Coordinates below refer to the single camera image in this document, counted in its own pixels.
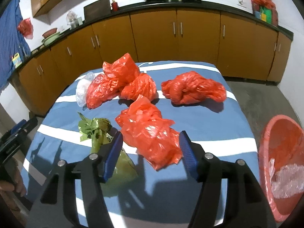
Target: cabinet handle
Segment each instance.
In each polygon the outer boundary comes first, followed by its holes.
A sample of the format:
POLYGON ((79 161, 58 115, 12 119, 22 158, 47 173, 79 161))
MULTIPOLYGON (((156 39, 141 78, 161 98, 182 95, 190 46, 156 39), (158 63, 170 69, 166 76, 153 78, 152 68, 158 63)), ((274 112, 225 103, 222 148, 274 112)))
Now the cabinet handle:
POLYGON ((94 44, 93 37, 91 37, 91 40, 92 40, 93 47, 94 47, 94 49, 95 49, 95 44, 94 44))
POLYGON ((98 37, 97 37, 97 35, 95 35, 95 39, 96 39, 96 42, 97 42, 97 46, 99 47, 99 46, 100 46, 100 44, 99 44, 99 41, 98 41, 98 37))
POLYGON ((182 22, 180 23, 180 30, 181 30, 180 34, 183 35, 183 23, 182 22))
POLYGON ((38 67, 37 67, 37 71, 38 71, 39 75, 41 76, 41 74, 40 74, 40 71, 39 71, 38 67))
POLYGON ((42 69, 41 65, 39 65, 39 66, 40 66, 40 68, 41 68, 42 73, 44 74, 44 72, 43 72, 43 69, 42 69))
POLYGON ((173 34, 174 34, 174 36, 176 35, 176 31, 175 31, 175 22, 173 22, 173 34))
POLYGON ((69 47, 67 47, 67 51, 69 52, 69 55, 72 56, 71 51, 69 49, 69 47))

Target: silver bolt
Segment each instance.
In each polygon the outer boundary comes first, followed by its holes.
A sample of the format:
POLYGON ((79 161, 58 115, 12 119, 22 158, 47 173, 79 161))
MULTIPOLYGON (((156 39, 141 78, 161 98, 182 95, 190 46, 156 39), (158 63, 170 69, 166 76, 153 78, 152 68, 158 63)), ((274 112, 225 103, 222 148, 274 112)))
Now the silver bolt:
POLYGON ((245 165, 245 161, 244 160, 242 160, 242 159, 238 159, 237 160, 237 163, 239 164, 239 165, 245 165))
POLYGON ((98 154, 91 154, 91 155, 89 156, 89 158, 90 158, 91 160, 97 159, 97 158, 98 158, 98 154))
POLYGON ((206 159, 212 159, 213 158, 213 154, 212 153, 205 153, 205 158, 206 159))
POLYGON ((57 163, 58 166, 64 166, 65 165, 65 161, 64 160, 59 160, 57 163))

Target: gray floor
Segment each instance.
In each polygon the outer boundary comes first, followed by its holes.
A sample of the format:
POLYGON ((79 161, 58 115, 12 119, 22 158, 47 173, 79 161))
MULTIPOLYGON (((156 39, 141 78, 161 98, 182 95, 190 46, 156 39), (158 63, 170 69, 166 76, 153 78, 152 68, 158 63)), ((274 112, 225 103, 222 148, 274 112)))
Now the gray floor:
POLYGON ((227 81, 254 134, 257 147, 263 128, 275 115, 283 114, 300 124, 288 100, 277 86, 227 81))

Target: black countertop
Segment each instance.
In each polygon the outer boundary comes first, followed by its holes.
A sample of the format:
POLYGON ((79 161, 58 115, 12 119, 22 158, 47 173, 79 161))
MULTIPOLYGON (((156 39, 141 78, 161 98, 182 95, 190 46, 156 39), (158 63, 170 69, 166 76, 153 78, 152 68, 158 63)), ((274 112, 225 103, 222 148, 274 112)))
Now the black countertop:
POLYGON ((269 27, 270 29, 276 31, 276 32, 281 32, 283 33, 286 37, 288 37, 289 39, 293 40, 293 32, 283 28, 283 27, 275 27, 269 23, 266 23, 256 17, 253 16, 253 14, 244 11, 242 9, 238 9, 235 7, 231 7, 231 6, 227 6, 224 4, 220 4, 220 3, 213 3, 213 2, 208 2, 208 1, 196 1, 196 0, 161 0, 161 1, 153 1, 153 2, 141 2, 141 3, 134 3, 134 4, 130 4, 127 6, 122 6, 120 7, 119 11, 117 12, 113 12, 110 13, 108 15, 105 16, 100 16, 94 20, 91 21, 84 21, 84 23, 80 26, 78 26, 75 29, 70 29, 67 30, 65 32, 63 32, 60 37, 58 39, 56 39, 54 42, 52 42, 51 44, 49 44, 48 46, 45 46, 42 49, 39 49, 38 52, 36 52, 35 54, 32 54, 29 58, 27 58, 20 66, 18 66, 15 71, 20 70, 23 66, 25 66, 33 57, 36 57, 38 55, 40 55, 41 53, 43 53, 44 51, 46 51, 47 49, 49 49, 50 47, 52 47, 53 45, 55 45, 56 43, 58 43, 59 41, 61 41, 63 38, 67 37, 69 34, 74 33, 86 26, 89 26, 95 22, 98 22, 100 20, 104 20, 107 19, 109 17, 113 17, 116 15, 120 15, 123 13, 128 13, 128 12, 135 12, 135 11, 139 11, 139 10, 143 10, 143 9, 149 9, 149 8, 163 8, 163 7, 185 7, 185 8, 201 8, 201 9, 210 9, 210 10, 219 10, 219 11, 224 11, 224 12, 228 12, 228 13, 233 13, 236 15, 240 15, 243 16, 245 18, 251 19, 253 21, 256 21, 266 27, 269 27))

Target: striped tablecloth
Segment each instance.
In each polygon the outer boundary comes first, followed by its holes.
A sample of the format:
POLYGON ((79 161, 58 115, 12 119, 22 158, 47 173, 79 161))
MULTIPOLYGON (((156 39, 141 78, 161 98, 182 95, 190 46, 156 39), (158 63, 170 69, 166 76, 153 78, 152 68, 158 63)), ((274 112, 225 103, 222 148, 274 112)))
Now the striped tablecloth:
MULTIPOLYGON (((185 130, 192 141, 202 145, 221 160, 235 162, 244 159, 259 180, 256 143, 240 106, 219 70, 202 62, 159 61, 138 63, 141 72, 148 73, 155 81, 159 99, 155 100, 163 118, 172 119, 177 131, 185 130), (205 78, 222 83, 227 99, 216 103, 210 99, 198 105, 174 107, 161 91, 163 81, 194 70, 205 78)), ((99 74, 102 69, 93 71, 99 74)), ((75 90, 82 75, 56 100, 39 127, 25 157, 22 177, 27 188, 27 198, 34 201, 46 177, 57 164, 81 161, 90 153, 91 140, 80 142, 77 111, 88 118, 105 117, 118 130, 115 117, 131 103, 118 97, 100 107, 89 110, 78 107, 75 90)), ((124 144, 124 149, 136 165, 139 177, 127 184, 116 196, 105 197, 105 203, 116 228, 187 227, 196 205, 201 184, 185 171, 183 162, 170 165, 156 172, 138 155, 136 148, 124 144)), ((217 224, 222 222, 226 203, 227 181, 222 181, 218 205, 217 224)), ((80 223, 87 225, 82 192, 76 181, 76 202, 80 223)))

